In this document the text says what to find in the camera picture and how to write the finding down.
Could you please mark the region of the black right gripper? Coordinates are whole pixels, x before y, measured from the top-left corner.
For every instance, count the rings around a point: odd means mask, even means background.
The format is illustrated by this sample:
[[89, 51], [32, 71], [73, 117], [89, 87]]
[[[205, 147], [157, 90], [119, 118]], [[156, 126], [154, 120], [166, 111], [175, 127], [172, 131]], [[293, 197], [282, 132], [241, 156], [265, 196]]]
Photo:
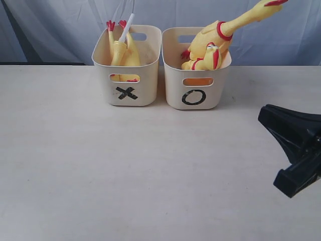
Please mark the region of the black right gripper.
[[293, 198], [320, 179], [319, 114], [267, 104], [261, 108], [258, 121], [279, 142], [289, 162], [294, 163], [277, 173], [273, 185], [279, 191]]

